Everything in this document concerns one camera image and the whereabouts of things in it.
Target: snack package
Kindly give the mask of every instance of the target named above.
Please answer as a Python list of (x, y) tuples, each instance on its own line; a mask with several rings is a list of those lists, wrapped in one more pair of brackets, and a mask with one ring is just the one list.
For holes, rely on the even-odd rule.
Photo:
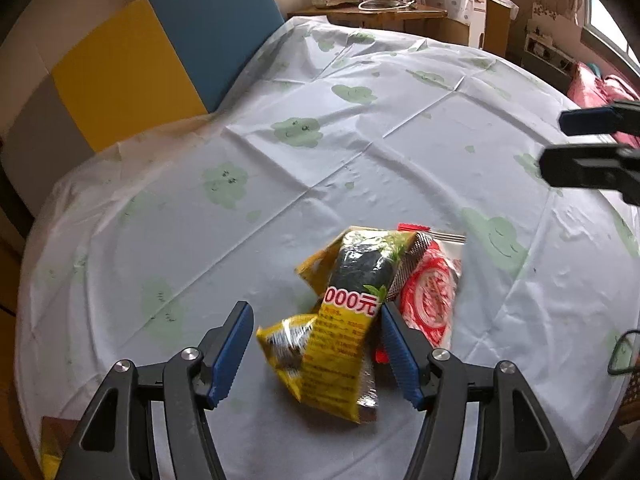
[[(370, 410), (363, 410), (377, 405), (376, 397), (368, 394), (375, 389), (368, 382), (372, 375), (366, 336), (414, 239), (415, 232), (350, 228), (296, 269), (322, 294), (318, 313), (258, 329), (257, 336), (268, 361), (280, 366), (278, 376), (300, 402), (354, 422), (372, 419)], [(302, 325), (305, 331), (296, 328)], [(306, 331), (302, 348), (299, 340), (294, 343), (294, 334)], [(284, 369), (282, 363), (292, 359), (300, 363), (299, 371)]]
[[(392, 286), (393, 293), (400, 288), (398, 309), (407, 326), (420, 330), (434, 348), (449, 349), (453, 302), (462, 275), (460, 257), (466, 238), (414, 224), (400, 224), (398, 230), (418, 233), (408, 251), (414, 257), (403, 259), (403, 267)], [(414, 265), (415, 256), (420, 252)], [(375, 360), (388, 363), (384, 349), (376, 349)]]

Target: metal screw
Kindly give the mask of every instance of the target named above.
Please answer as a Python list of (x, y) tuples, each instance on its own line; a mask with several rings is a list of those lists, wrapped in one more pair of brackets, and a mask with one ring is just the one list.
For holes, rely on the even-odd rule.
[(516, 373), (516, 365), (511, 361), (502, 361), (500, 363), (500, 371), (503, 374), (514, 374)]
[(185, 361), (193, 361), (194, 359), (197, 359), (199, 355), (200, 352), (197, 348), (185, 348), (181, 352), (180, 357), (182, 357)]
[(126, 372), (127, 370), (129, 370), (129, 368), (131, 368), (131, 361), (126, 359), (123, 359), (122, 361), (118, 361), (116, 364), (113, 365), (113, 369), (116, 370), (118, 373)]
[(448, 361), (451, 357), (449, 351), (444, 348), (436, 348), (431, 355), (436, 359), (436, 361)]

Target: blue panel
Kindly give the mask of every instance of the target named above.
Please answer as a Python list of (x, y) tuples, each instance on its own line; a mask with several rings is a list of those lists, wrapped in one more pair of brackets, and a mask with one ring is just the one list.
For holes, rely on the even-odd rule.
[(149, 1), (209, 112), (284, 23), (274, 0)]

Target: yellow plastic wrapper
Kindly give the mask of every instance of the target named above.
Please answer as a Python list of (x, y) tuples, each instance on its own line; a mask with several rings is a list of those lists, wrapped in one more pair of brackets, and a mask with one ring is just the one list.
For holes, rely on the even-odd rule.
[(353, 422), (372, 420), (377, 398), (366, 336), (414, 238), (350, 228), (296, 269), (322, 294), (318, 313), (258, 329), (257, 337), (297, 400)]

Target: gray panel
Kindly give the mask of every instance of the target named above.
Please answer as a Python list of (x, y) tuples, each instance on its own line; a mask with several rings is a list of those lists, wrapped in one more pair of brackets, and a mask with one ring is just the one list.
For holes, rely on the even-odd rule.
[(36, 216), (57, 180), (93, 154), (48, 76), (9, 130), (0, 161), (18, 195)]

